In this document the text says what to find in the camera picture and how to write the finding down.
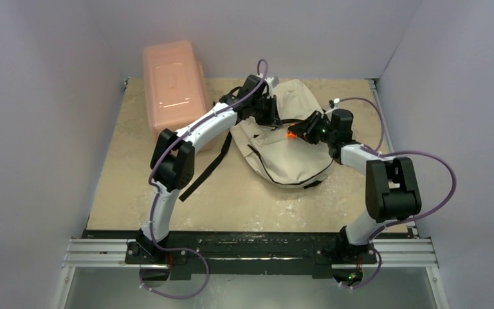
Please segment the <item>cream canvas backpack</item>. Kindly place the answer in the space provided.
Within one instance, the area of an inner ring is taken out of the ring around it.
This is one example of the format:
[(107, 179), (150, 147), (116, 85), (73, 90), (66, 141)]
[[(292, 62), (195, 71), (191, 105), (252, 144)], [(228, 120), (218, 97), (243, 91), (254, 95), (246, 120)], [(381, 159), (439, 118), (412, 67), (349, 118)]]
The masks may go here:
[(185, 201), (224, 160), (231, 144), (236, 144), (248, 165), (277, 187), (308, 189), (326, 180), (333, 171), (333, 159), (323, 143), (309, 144), (288, 136), (292, 120), (305, 120), (322, 108), (309, 88), (298, 79), (285, 81), (273, 89), (277, 111), (283, 126), (265, 129), (253, 120), (244, 120), (231, 128), (221, 152), (179, 197)]

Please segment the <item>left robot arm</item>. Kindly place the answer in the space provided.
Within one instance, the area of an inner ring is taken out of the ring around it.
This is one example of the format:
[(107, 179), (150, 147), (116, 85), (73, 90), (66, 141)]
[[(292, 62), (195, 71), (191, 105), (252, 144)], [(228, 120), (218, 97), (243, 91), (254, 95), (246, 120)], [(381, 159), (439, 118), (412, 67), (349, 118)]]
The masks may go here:
[(254, 104), (265, 94), (267, 86), (265, 74), (249, 75), (236, 97), (216, 102), (209, 112), (181, 129), (164, 129), (160, 133), (148, 180), (155, 197), (142, 228), (150, 239), (142, 245), (141, 255), (149, 263), (159, 263), (165, 257), (162, 241), (169, 235), (176, 200), (194, 175), (197, 153), (215, 137), (260, 111)]

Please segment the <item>orange pencil sharpener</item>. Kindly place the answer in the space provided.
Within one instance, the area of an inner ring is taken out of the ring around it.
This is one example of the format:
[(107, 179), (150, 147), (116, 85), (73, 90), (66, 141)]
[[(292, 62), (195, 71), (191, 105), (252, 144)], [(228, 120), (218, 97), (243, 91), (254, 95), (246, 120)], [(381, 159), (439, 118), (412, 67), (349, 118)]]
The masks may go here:
[(288, 139), (298, 138), (298, 136), (297, 136), (296, 134), (294, 134), (294, 133), (292, 133), (292, 132), (289, 132), (289, 131), (286, 133), (286, 137), (287, 137)]

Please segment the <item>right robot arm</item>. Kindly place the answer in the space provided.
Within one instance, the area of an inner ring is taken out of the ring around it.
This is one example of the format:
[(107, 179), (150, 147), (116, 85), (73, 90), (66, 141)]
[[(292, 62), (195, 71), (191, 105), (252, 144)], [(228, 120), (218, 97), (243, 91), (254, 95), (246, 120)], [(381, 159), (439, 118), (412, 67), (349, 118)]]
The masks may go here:
[(288, 135), (317, 145), (324, 143), (329, 156), (365, 177), (365, 210), (342, 232), (345, 239), (335, 245), (337, 257), (350, 262), (358, 257), (385, 224), (405, 221), (422, 208), (414, 164), (407, 157), (382, 157), (354, 140), (354, 116), (346, 109), (335, 109), (329, 116), (318, 111), (289, 126)]

